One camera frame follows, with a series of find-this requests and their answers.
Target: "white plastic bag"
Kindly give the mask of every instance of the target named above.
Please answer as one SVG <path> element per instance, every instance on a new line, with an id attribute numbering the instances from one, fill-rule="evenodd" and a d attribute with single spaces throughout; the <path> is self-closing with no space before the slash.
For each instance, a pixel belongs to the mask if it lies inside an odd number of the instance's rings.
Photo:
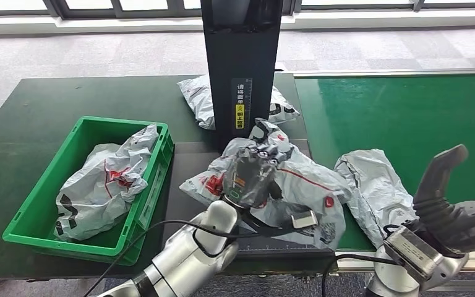
<path id="1" fill-rule="evenodd" d="M 347 201 L 353 217 L 372 244 L 383 244 L 383 227 L 414 220 L 413 197 L 401 184 L 383 150 L 355 150 L 341 156 L 334 170 L 353 192 Z"/>
<path id="2" fill-rule="evenodd" d="M 65 241 L 85 240 L 111 229 L 147 187 L 142 175 L 158 136 L 151 124 L 123 145 L 96 145 L 56 198 L 59 217 L 54 235 Z"/>
<path id="3" fill-rule="evenodd" d="M 341 203 L 351 195 L 346 181 L 334 171 L 306 157 L 289 143 L 287 135 L 277 126 L 265 120 L 256 121 L 257 125 L 250 137 L 261 143 L 277 145 L 280 151 L 289 152 L 290 159 L 279 165 L 274 177 L 279 186 L 277 194 L 281 198 L 269 197 L 265 205 L 251 209 L 251 214 L 270 226 L 280 226 L 290 220 L 291 214 L 311 209 L 318 218 L 318 227 L 276 238 L 311 244 L 320 249 L 336 249 L 346 228 Z M 212 161 L 207 171 L 188 179 L 179 188 L 205 205 L 218 200 L 221 179 L 231 162 L 231 156 L 236 154 L 238 148 L 254 143 L 251 139 L 231 140 L 222 156 Z"/>
<path id="4" fill-rule="evenodd" d="M 178 86 L 190 109 L 194 112 L 199 126 L 203 129 L 215 130 L 214 107 L 212 105 L 212 93 L 210 92 L 210 78 L 208 74 L 195 79 L 180 81 Z M 281 124 L 298 116 L 299 112 L 273 86 L 268 120 L 271 123 Z"/>

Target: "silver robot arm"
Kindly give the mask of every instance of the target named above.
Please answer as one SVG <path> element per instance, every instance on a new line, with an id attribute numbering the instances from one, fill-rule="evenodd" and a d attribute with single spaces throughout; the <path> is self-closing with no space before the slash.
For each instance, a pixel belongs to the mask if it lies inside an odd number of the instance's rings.
<path id="1" fill-rule="evenodd" d="M 212 202 L 192 223 L 229 233 L 239 221 L 236 209 L 222 200 Z M 187 297 L 234 260 L 238 243 L 192 226 L 183 226 L 138 276 L 99 297 Z"/>

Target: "red printed logo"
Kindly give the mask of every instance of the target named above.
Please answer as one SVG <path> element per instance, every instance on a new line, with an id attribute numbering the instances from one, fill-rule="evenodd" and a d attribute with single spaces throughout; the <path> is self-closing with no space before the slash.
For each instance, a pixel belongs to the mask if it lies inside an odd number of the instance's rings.
<path id="1" fill-rule="evenodd" d="M 221 195 L 221 191 L 223 189 L 223 176 L 220 178 L 215 175 L 211 176 L 208 179 L 205 188 L 207 188 L 207 190 L 213 195 Z"/>
<path id="2" fill-rule="evenodd" d="M 333 207 L 334 206 L 334 199 L 332 199 L 332 197 L 330 196 L 326 196 L 325 197 L 325 207 L 326 208 L 330 208 L 330 207 Z"/>
<path id="3" fill-rule="evenodd" d="M 130 167 L 123 169 L 122 171 L 115 171 L 115 170 L 109 170 L 106 172 L 106 183 L 111 183 L 113 181 L 117 181 L 118 184 L 122 187 L 131 187 L 132 183 L 131 181 L 127 181 L 122 174 L 129 170 Z"/>

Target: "gray carpet floor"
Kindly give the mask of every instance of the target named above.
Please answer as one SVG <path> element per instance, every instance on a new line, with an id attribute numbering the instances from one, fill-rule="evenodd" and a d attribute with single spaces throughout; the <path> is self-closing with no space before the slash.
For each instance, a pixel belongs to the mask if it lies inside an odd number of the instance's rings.
<path id="1" fill-rule="evenodd" d="M 475 30 L 282 32 L 278 62 L 292 71 L 475 68 Z M 131 33 L 0 38 L 0 106 L 20 79 L 204 74 L 202 33 Z M 461 279 L 475 279 L 463 274 Z M 320 279 L 290 275 L 216 277 L 196 297 L 320 296 Z M 0 297 L 80 296 L 92 280 L 0 282 Z M 106 280 L 98 291 L 120 283 Z M 359 296 L 364 275 L 327 280 L 328 296 Z M 475 296 L 427 292 L 423 296 Z"/>

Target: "yellow sticker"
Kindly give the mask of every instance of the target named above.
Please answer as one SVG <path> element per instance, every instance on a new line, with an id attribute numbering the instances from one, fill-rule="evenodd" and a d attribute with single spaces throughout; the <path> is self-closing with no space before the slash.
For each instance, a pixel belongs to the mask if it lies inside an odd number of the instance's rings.
<path id="1" fill-rule="evenodd" d="M 245 104 L 236 104 L 236 129 L 245 129 Z"/>

